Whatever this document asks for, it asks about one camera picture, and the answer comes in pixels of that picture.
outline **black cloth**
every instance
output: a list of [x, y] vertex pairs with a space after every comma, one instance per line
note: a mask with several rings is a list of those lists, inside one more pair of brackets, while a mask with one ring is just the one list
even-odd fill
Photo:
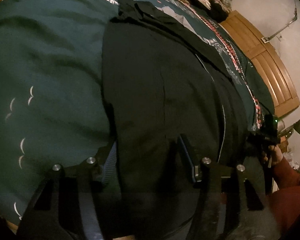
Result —
[[[199, 15], [203, 16], [204, 18], [208, 17], [208, 13], [205, 10], [195, 6], [192, 7]], [[241, 63], [241, 67], [244, 72], [246, 81], [249, 84], [253, 95], [255, 96], [255, 98], [258, 99], [259, 103], [261, 104], [261, 112], [274, 114], [274, 103], [271, 94], [269, 93], [269, 89], [266, 86], [260, 74], [258, 73], [255, 66], [251, 62], [251, 60], [245, 56], [244, 52], [238, 46], [236, 46], [235, 41], [223, 28], [219, 27], [218, 32], [237, 50], [237, 56]]]
[[185, 133], [200, 158], [235, 165], [247, 120], [213, 47], [151, 3], [118, 1], [103, 39], [104, 102], [127, 219], [137, 238], [163, 239], [191, 219], [199, 194], [186, 180], [177, 136]]
[[211, 5], [211, 10], [207, 11], [208, 15], [217, 23], [225, 21], [229, 14], [222, 9], [222, 6], [214, 0], [209, 0], [209, 3]]

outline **white line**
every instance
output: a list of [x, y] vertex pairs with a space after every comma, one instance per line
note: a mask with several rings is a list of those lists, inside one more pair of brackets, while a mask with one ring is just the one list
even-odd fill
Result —
[[211, 74], [209, 73], [209, 71], [206, 69], [206, 66], [204, 65], [204, 63], [202, 62], [202, 60], [198, 57], [198, 55], [196, 54], [195, 55], [197, 58], [198, 58], [198, 60], [201, 62], [201, 65], [204, 67], [204, 69], [208, 72], [208, 74], [211, 76]]
[[14, 206], [14, 210], [15, 210], [15, 212], [17, 213], [17, 215], [19, 216], [19, 219], [21, 220], [22, 219], [22, 216], [19, 214], [19, 212], [18, 212], [18, 210], [17, 210], [17, 207], [16, 207], [16, 202], [13, 204], [13, 206]]
[[31, 99], [33, 98], [33, 96], [31, 96], [29, 99], [28, 99], [28, 106], [30, 105], [30, 102], [31, 102]]
[[219, 162], [220, 157], [221, 157], [221, 151], [222, 151], [223, 143], [225, 142], [225, 137], [226, 137], [226, 115], [225, 115], [225, 109], [223, 108], [223, 105], [222, 105], [222, 111], [223, 111], [223, 119], [225, 121], [225, 129], [224, 129], [224, 132], [223, 132], [223, 140], [222, 140], [222, 144], [221, 144], [221, 148], [220, 148], [218, 162]]
[[7, 119], [10, 117], [10, 115], [12, 115], [12, 113], [7, 114], [6, 118], [4, 120], [7, 121]]
[[13, 104], [13, 102], [14, 102], [15, 99], [16, 99], [16, 98], [13, 98], [13, 99], [11, 100], [11, 102], [10, 102], [10, 111], [12, 111], [12, 104]]
[[20, 143], [20, 149], [22, 151], [23, 154], [25, 154], [25, 152], [23, 151], [23, 142], [25, 141], [25, 137], [22, 139], [21, 143]]
[[22, 167], [21, 167], [21, 160], [22, 160], [23, 156], [24, 156], [24, 155], [21, 155], [21, 156], [19, 157], [19, 166], [20, 166], [21, 169], [22, 169]]

